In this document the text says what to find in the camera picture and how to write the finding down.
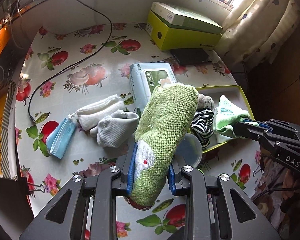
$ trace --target curtain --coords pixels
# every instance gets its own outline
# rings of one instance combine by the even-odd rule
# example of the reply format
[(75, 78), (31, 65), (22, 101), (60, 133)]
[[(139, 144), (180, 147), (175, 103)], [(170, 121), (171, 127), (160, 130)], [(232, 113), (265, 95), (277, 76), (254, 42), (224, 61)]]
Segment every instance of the curtain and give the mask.
[(244, 0), (224, 20), (215, 51), (230, 70), (243, 61), (250, 71), (265, 60), (272, 63), (299, 22), (294, 0)]

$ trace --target green sock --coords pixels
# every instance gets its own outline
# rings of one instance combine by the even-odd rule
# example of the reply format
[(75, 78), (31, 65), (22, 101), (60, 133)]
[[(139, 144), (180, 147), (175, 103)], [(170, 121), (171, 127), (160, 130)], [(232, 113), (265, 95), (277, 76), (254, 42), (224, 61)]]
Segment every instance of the green sock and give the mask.
[(135, 140), (138, 150), (130, 199), (151, 207), (161, 192), (177, 145), (198, 105), (198, 92), (180, 83), (157, 86), (141, 116)]

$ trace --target gray cloth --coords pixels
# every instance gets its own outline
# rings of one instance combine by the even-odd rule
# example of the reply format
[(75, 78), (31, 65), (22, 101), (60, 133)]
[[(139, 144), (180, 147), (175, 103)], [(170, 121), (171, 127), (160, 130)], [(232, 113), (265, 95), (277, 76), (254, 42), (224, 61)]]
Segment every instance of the gray cloth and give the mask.
[(204, 108), (210, 108), (211, 110), (213, 110), (214, 102), (211, 97), (199, 93), (197, 109), (204, 109)]
[(137, 129), (139, 116), (136, 113), (117, 110), (100, 120), (90, 135), (97, 137), (102, 147), (118, 148)]

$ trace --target plastic container lid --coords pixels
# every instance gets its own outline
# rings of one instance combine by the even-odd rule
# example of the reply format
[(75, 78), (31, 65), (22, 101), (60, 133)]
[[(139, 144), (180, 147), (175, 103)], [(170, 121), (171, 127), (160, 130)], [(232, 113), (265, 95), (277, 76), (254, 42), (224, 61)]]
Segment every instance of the plastic container lid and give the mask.
[(196, 167), (202, 158), (201, 143), (196, 136), (191, 133), (186, 133), (179, 142), (175, 154), (181, 155), (187, 165)]

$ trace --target blue face mask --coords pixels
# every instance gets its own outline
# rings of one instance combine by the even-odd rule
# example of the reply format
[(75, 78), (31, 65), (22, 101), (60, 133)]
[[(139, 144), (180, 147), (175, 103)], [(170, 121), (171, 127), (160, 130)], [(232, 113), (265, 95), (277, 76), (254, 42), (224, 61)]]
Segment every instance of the blue face mask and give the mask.
[(65, 118), (55, 130), (48, 135), (46, 144), (50, 155), (62, 159), (74, 133), (76, 125), (69, 118)]

